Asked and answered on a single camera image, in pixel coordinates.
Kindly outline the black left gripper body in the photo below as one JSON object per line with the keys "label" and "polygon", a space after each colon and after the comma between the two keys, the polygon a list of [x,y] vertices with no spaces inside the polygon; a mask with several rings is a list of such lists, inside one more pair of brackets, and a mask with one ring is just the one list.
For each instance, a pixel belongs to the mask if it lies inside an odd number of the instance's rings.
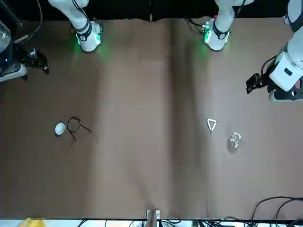
{"label": "black left gripper body", "polygon": [[270,78],[268,75],[260,75],[260,86],[259,88],[270,86]]}

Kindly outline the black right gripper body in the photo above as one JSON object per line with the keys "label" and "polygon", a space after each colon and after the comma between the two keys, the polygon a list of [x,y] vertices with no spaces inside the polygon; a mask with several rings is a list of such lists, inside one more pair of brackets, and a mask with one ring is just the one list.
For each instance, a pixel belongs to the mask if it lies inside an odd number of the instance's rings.
{"label": "black right gripper body", "polygon": [[23,50],[23,64],[31,68],[44,68],[44,55],[37,49]]}

